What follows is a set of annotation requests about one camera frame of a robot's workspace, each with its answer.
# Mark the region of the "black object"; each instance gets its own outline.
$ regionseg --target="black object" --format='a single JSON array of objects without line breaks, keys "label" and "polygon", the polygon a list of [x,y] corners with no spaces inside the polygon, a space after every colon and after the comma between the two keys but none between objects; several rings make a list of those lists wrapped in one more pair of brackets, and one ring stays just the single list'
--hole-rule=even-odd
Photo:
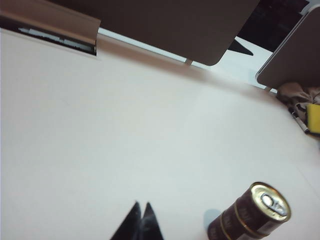
[{"label": "black object", "polygon": [[274,52],[308,4],[307,0],[261,0],[237,36]]},{"label": "black object", "polygon": [[140,205],[136,202],[110,240],[164,240],[150,203],[146,204],[141,218]]},{"label": "black object", "polygon": [[252,51],[250,51],[249,49],[247,49],[244,46],[242,46],[240,44],[240,42],[238,42],[237,40],[233,40],[233,42],[229,46],[228,50],[231,50],[231,51],[234,51],[234,52],[238,52],[238,53],[241,53],[241,54],[251,55],[251,56],[254,55],[252,53]]}]

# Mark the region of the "gold can rim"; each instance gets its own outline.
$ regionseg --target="gold can rim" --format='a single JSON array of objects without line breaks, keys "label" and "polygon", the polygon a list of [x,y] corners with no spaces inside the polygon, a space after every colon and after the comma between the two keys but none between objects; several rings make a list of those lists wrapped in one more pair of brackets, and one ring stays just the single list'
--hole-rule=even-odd
[{"label": "gold can rim", "polygon": [[[279,223],[287,222],[291,218],[292,213],[288,201],[273,186],[256,181],[251,184],[249,190],[252,201],[265,216]],[[265,196],[270,198],[272,205],[263,201]]]}]

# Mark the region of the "white surface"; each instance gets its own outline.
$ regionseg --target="white surface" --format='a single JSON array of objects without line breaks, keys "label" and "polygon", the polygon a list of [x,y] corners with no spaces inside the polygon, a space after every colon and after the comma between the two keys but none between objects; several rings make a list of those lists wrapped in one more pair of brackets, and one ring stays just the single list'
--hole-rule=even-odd
[{"label": "white surface", "polygon": [[107,240],[137,200],[166,240],[206,240],[208,210],[255,181],[292,208],[266,239],[319,239],[319,145],[274,96],[105,36],[97,47],[1,30],[1,239]]},{"label": "white surface", "polygon": [[[180,62],[186,61],[185,57],[173,54],[171,52],[145,44],[143,42],[134,40],[132,38],[120,35],[101,27],[99,28],[98,32],[102,35],[120,40],[130,45],[138,46],[139,48],[152,51],[154,53],[178,60]],[[235,39],[245,48],[253,52],[253,56],[227,50],[216,65],[207,66],[196,61],[194,61],[192,65],[202,69],[206,69],[208,71],[221,73],[225,77],[228,77],[233,81],[249,83],[253,86],[264,89],[266,86],[258,83],[255,79],[255,75],[262,67],[262,65],[267,61],[267,59],[271,56],[272,52],[240,37],[236,37]]]}]

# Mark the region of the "can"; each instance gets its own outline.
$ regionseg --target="can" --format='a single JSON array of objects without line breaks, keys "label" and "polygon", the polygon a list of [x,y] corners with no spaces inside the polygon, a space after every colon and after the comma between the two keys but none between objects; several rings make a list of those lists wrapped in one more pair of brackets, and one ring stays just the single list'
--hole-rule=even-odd
[{"label": "can", "polygon": [[221,215],[218,216],[208,227],[208,237],[210,240],[232,240],[222,227]]},{"label": "can", "polygon": [[243,225],[237,214],[236,203],[232,204],[221,215],[222,228],[232,240],[256,240],[266,237]]},{"label": "can", "polygon": [[210,240],[257,240],[268,236],[291,217],[286,199],[272,186],[254,182],[210,223]]},{"label": "can", "polygon": [[269,235],[291,217],[286,199],[263,182],[254,182],[235,205],[241,224],[260,235]]}]

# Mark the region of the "yellow object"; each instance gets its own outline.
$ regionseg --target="yellow object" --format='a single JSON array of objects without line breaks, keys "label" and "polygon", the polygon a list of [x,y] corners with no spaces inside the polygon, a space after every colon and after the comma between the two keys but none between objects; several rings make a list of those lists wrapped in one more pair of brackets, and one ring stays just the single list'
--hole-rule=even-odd
[{"label": "yellow object", "polygon": [[306,106],[306,114],[310,132],[320,134],[320,105],[308,104]]}]

